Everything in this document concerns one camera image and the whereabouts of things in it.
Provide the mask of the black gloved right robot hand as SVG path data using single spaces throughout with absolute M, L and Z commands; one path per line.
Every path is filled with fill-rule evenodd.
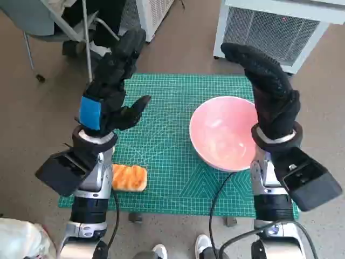
M 226 60 L 244 68 L 251 82 L 260 129 L 269 139 L 279 139 L 293 132 L 300 111 L 300 95 L 289 82 L 280 63 L 252 46 L 223 43 Z

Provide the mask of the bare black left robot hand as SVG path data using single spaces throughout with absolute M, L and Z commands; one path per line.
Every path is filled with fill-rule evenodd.
M 136 70 L 136 61 L 146 39 L 143 29 L 128 30 L 110 53 L 99 61 L 94 79 L 83 92 L 78 122 L 86 134 L 104 137 L 113 130 L 127 130 L 140 120 L 150 95 L 125 106 L 125 81 Z

